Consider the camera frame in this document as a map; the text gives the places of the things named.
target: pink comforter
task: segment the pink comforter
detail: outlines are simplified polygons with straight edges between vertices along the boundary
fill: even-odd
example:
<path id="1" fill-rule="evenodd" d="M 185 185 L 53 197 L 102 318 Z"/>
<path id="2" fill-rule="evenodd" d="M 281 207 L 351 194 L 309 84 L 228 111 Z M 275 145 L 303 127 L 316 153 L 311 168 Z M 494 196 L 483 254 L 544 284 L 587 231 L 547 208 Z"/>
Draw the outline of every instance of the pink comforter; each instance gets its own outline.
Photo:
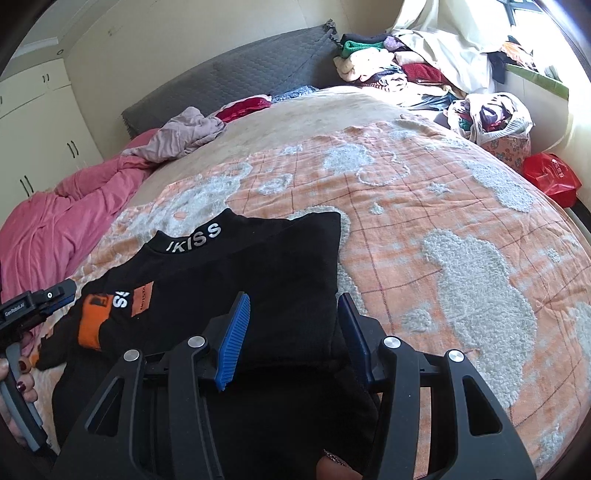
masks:
<path id="1" fill-rule="evenodd" d="M 139 135 L 127 147 L 147 144 L 157 131 Z M 2 301 L 72 275 L 152 168 L 143 158 L 117 155 L 18 205 L 0 229 Z"/>

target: black shirt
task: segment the black shirt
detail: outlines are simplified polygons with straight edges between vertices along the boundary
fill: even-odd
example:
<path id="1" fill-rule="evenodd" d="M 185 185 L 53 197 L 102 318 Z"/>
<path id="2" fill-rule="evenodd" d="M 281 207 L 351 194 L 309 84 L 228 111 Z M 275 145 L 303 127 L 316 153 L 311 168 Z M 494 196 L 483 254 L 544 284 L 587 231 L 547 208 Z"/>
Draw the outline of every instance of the black shirt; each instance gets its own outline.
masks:
<path id="1" fill-rule="evenodd" d="M 349 460 L 363 463 L 376 413 L 343 370 L 348 355 L 335 298 L 339 238 L 336 212 L 285 220 L 226 209 L 188 237 L 158 232 L 128 262 L 85 285 L 53 335 L 42 340 L 37 364 L 44 369 L 67 360 L 53 395 L 60 444 L 125 351 L 172 349 L 227 313 L 244 291 L 251 321 L 235 379 L 208 401 L 227 478 L 244 478 L 243 467 L 235 473 L 230 467 L 239 450 L 259 478 L 264 472 L 313 478 L 312 463 L 333 435 L 339 437 L 333 449 L 344 458 L 356 452 Z M 339 423 L 348 433 L 336 433 Z M 238 440 L 252 437 L 256 425 L 262 437 L 245 448 Z"/>

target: metal screw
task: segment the metal screw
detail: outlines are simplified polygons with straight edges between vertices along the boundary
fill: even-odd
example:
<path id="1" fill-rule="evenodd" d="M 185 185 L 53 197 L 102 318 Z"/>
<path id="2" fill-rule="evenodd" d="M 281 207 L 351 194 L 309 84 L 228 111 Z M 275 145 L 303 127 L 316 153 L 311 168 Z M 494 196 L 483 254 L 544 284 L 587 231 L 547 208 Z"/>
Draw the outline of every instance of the metal screw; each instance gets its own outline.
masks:
<path id="1" fill-rule="evenodd" d="M 402 345 L 402 342 L 400 341 L 400 338 L 397 337 L 386 337 L 384 339 L 384 345 L 388 348 L 398 348 Z"/>
<path id="2" fill-rule="evenodd" d="M 203 345 L 205 345 L 205 338 L 200 337 L 200 336 L 196 336 L 196 337 L 191 337 L 187 343 L 189 344 L 189 347 L 191 348 L 200 348 Z"/>
<path id="3" fill-rule="evenodd" d="M 464 354 L 459 350 L 451 350 L 448 356 L 452 362 L 460 363 L 464 361 Z"/>
<path id="4" fill-rule="evenodd" d="M 139 352 L 137 350 L 127 350 L 123 354 L 123 359 L 126 362 L 135 362 L 139 358 Z"/>

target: cabinet handle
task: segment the cabinet handle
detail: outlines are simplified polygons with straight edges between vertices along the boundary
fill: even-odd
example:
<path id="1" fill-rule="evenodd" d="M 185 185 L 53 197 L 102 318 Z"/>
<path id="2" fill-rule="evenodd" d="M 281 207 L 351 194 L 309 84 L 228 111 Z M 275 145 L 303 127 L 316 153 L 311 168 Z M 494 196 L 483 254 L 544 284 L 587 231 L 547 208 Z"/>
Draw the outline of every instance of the cabinet handle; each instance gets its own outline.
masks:
<path id="1" fill-rule="evenodd" d="M 25 192 L 27 194 L 27 198 L 29 198 L 30 197 L 29 191 L 27 190 L 27 187 L 25 187 L 25 184 L 22 182 L 22 179 L 18 179 L 18 181 L 21 182 L 22 188 L 25 189 Z"/>
<path id="2" fill-rule="evenodd" d="M 35 192 L 35 190 L 33 189 L 33 186 L 31 185 L 31 182 L 29 181 L 29 179 L 27 178 L 26 175 L 25 175 L 25 180 L 27 181 L 27 184 L 29 185 L 29 188 L 31 189 L 31 194 L 33 194 Z"/>

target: hand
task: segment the hand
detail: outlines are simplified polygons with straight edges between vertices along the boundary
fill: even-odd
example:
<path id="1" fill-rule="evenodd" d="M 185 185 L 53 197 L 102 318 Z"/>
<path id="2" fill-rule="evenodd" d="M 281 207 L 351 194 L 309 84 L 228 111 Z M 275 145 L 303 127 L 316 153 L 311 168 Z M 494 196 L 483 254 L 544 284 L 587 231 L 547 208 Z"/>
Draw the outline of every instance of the hand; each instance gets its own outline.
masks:
<path id="1" fill-rule="evenodd" d="M 31 334 L 27 333 L 25 338 L 23 338 L 21 344 L 26 345 L 31 340 Z M 33 376 L 30 374 L 31 372 L 31 363 L 29 362 L 28 358 L 22 356 L 18 361 L 18 365 L 20 366 L 21 376 L 17 379 L 17 388 L 21 391 L 22 396 L 24 397 L 25 401 L 27 402 L 34 402 L 37 401 L 37 392 L 33 388 L 35 386 L 35 381 L 33 380 Z M 8 376 L 8 360 L 5 358 L 0 359 L 0 381 L 4 380 Z M 8 411 L 8 407 L 4 403 L 4 399 L 0 396 L 0 415 L 8 425 L 8 428 L 16 441 L 23 446 L 27 445 L 27 442 L 23 438 L 20 429 L 18 428 L 16 422 L 12 419 L 10 412 Z"/>
<path id="2" fill-rule="evenodd" d="M 349 465 L 336 455 L 325 452 L 316 465 L 316 480 L 361 480 L 361 474 L 355 472 Z"/>

